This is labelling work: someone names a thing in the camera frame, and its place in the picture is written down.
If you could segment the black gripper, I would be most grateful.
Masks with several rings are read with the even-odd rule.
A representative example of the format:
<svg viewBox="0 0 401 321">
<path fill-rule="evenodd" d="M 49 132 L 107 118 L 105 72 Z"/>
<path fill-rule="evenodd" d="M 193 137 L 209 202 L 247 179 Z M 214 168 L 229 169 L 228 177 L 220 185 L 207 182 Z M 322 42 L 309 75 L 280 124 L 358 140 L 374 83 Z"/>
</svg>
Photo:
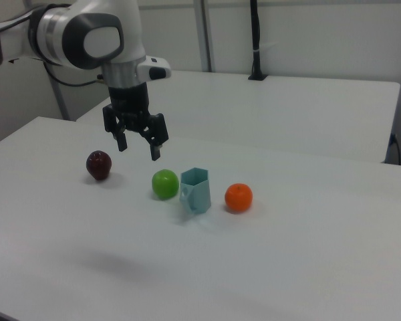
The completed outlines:
<svg viewBox="0 0 401 321">
<path fill-rule="evenodd" d="M 149 114 L 147 84 L 108 89 L 111 104 L 102 108 L 105 131 L 112 134 L 120 152 L 128 147 L 125 130 L 140 131 L 150 145 L 151 159 L 157 161 L 162 145 L 168 140 L 168 131 L 163 114 Z"/>
</svg>

